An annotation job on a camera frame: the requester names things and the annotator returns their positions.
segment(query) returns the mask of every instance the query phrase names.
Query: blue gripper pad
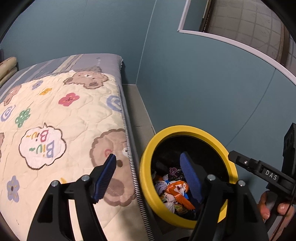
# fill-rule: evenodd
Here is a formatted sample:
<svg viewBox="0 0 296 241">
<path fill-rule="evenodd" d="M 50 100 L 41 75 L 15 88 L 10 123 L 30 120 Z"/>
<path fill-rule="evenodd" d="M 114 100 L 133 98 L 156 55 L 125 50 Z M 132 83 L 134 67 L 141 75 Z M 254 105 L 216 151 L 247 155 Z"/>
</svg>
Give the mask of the blue gripper pad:
<svg viewBox="0 0 296 241">
<path fill-rule="evenodd" d="M 116 156 L 110 154 L 102 167 L 104 169 L 102 170 L 99 178 L 94 185 L 94 193 L 92 195 L 92 198 L 96 202 L 102 199 L 105 195 L 107 187 L 116 169 Z"/>
<path fill-rule="evenodd" d="M 187 152 L 181 153 L 180 166 L 193 198 L 199 203 L 202 203 L 204 198 L 202 195 L 202 186 L 207 176 L 206 171 L 202 166 L 195 164 Z"/>
</svg>

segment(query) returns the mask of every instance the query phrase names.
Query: finger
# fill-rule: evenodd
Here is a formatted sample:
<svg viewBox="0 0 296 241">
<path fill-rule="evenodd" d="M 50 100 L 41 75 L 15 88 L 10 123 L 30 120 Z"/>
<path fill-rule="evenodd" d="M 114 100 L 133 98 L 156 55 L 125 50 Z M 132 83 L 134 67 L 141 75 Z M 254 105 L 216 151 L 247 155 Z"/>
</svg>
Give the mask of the finger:
<svg viewBox="0 0 296 241">
<path fill-rule="evenodd" d="M 278 213 L 280 215 L 285 215 L 287 209 L 289 208 L 289 204 L 287 203 L 281 203 L 279 206 L 278 206 Z M 284 228 L 288 225 L 288 223 L 290 222 L 291 218 L 293 217 L 293 214 L 294 214 L 294 207 L 291 206 L 288 213 L 287 213 L 287 216 L 285 217 L 279 231 L 277 232 L 274 240 L 277 240 L 278 237 L 281 235 L 281 233 L 283 232 Z"/>
<path fill-rule="evenodd" d="M 261 198 L 260 198 L 260 201 L 259 201 L 259 204 L 258 204 L 258 209 L 260 211 L 260 214 L 261 214 L 262 218 L 264 218 L 264 219 L 268 219 L 270 217 L 270 211 L 265 205 L 266 200 L 267 200 L 267 193 L 264 192 L 261 195 Z"/>
<path fill-rule="evenodd" d="M 265 203 L 266 203 L 266 200 L 267 200 L 267 192 L 264 192 L 264 193 L 261 195 L 261 198 L 260 198 L 259 204 L 265 204 Z"/>
<path fill-rule="evenodd" d="M 289 204 L 288 203 L 281 203 L 278 206 L 278 213 L 280 215 L 285 215 L 288 208 L 289 208 Z M 293 213 L 294 213 L 294 207 L 291 206 L 286 217 L 287 218 L 291 217 L 293 215 Z"/>
<path fill-rule="evenodd" d="M 259 203 L 258 204 L 258 209 L 259 209 L 260 214 L 261 214 L 261 216 L 262 216 L 263 219 L 269 219 L 269 217 L 270 217 L 270 211 L 266 207 L 265 204 Z"/>
</svg>

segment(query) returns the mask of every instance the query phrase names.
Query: gray floor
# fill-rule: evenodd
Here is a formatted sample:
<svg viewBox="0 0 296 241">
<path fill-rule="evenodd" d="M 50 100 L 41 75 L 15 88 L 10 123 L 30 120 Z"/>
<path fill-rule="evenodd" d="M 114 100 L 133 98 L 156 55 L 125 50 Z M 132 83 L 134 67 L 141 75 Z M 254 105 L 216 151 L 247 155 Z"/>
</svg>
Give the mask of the gray floor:
<svg viewBox="0 0 296 241">
<path fill-rule="evenodd" d="M 148 142 L 155 135 L 152 123 L 144 106 L 136 85 L 123 85 L 123 91 L 131 119 L 132 131 L 136 142 L 137 153 L 141 158 Z M 176 228 L 156 214 L 152 213 L 154 222 L 150 223 L 154 230 L 155 240 L 176 241 L 191 235 L 192 230 Z"/>
<path fill-rule="evenodd" d="M 123 91 L 131 119 L 137 153 L 141 158 L 148 142 L 154 136 L 150 118 L 136 85 L 123 85 Z"/>
</svg>

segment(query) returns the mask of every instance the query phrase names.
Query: pink flower print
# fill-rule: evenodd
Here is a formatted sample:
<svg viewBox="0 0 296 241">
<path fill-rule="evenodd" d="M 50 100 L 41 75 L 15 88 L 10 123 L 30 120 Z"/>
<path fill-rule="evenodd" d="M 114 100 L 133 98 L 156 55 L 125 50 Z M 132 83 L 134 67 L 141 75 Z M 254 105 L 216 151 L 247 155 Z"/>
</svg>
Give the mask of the pink flower print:
<svg viewBox="0 0 296 241">
<path fill-rule="evenodd" d="M 69 106 L 73 103 L 73 101 L 76 101 L 79 98 L 79 95 L 76 95 L 75 93 L 69 93 L 59 100 L 59 104 L 62 104 L 63 106 Z"/>
</svg>

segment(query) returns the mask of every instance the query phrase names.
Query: floor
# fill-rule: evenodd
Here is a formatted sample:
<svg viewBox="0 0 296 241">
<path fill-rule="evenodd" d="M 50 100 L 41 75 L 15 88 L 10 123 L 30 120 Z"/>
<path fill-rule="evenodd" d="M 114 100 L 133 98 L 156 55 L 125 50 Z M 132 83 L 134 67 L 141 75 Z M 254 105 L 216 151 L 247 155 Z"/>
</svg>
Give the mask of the floor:
<svg viewBox="0 0 296 241">
<path fill-rule="evenodd" d="M 141 158 L 147 144 L 155 135 L 155 130 L 144 106 L 141 95 L 136 85 L 123 85 L 123 91 L 126 98 L 128 113 L 131 119 L 133 136 L 136 143 L 137 153 Z M 192 230 L 174 227 L 156 214 L 153 213 L 156 226 L 159 231 L 154 233 L 156 240 L 176 241 L 183 237 L 191 235 Z"/>
<path fill-rule="evenodd" d="M 155 135 L 150 118 L 136 85 L 123 85 L 123 91 L 131 119 L 137 153 L 141 158 L 148 142 Z"/>
<path fill-rule="evenodd" d="M 281 21 L 261 0 L 217 0 L 208 33 L 249 45 L 276 60 Z"/>
</svg>

